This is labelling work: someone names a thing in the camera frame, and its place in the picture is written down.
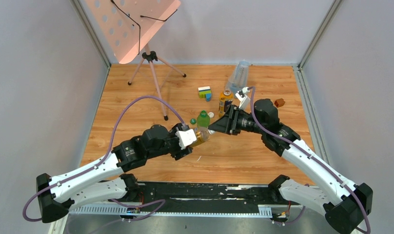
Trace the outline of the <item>yellow blue milk tea bottle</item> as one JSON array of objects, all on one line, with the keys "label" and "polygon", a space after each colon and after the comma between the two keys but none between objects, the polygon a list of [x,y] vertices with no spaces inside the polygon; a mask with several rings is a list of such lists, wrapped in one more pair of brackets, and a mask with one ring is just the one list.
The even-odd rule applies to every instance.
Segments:
[{"label": "yellow blue milk tea bottle", "polygon": [[225,89],[220,93],[218,117],[224,116],[224,114],[227,112],[228,108],[232,104],[233,100],[234,94],[230,89]]}]

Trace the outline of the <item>green plastic bottle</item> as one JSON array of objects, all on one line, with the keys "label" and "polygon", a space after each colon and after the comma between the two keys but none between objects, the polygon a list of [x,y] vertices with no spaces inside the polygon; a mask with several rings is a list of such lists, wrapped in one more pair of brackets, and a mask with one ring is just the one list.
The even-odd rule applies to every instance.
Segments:
[{"label": "green plastic bottle", "polygon": [[197,126],[207,128],[210,125],[210,117],[205,110],[202,110],[197,117]]}]

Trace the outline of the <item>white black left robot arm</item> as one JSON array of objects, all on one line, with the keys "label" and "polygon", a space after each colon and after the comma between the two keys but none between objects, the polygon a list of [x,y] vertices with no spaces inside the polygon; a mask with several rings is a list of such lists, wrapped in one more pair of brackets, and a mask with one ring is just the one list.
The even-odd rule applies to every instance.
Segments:
[{"label": "white black left robot arm", "polygon": [[142,135],[121,142],[99,159],[68,173],[36,178],[38,204],[43,223],[66,216],[73,208],[100,201],[124,197],[135,201],[139,187],[124,173],[144,166],[147,160],[171,155],[175,160],[192,152],[197,140],[188,125],[176,124],[171,130],[153,125]]}]

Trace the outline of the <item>red yellow tea bottle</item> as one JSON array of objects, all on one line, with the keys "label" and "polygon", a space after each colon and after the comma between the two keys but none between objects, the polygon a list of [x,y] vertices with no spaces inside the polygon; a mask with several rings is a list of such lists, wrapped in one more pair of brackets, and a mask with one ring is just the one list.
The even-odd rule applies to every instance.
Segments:
[{"label": "red yellow tea bottle", "polygon": [[208,133],[208,128],[204,127],[196,127],[194,133],[197,139],[190,145],[193,148],[207,142],[211,136],[211,134]]}]

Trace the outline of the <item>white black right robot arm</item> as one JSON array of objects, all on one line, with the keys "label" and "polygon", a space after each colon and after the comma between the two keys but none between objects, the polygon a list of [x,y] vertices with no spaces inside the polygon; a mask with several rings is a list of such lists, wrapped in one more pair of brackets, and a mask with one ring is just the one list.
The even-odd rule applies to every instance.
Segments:
[{"label": "white black right robot arm", "polygon": [[270,99],[251,102],[251,113],[231,105],[209,130],[228,135],[241,131],[261,135],[262,142],[278,156],[298,167],[318,188],[299,184],[285,175],[272,181],[269,198],[274,203],[294,201],[325,217],[340,234],[359,230],[365,222],[365,234],[371,227],[368,215],[373,190],[366,183],[357,185],[323,161],[293,129],[280,122],[278,109]]}]

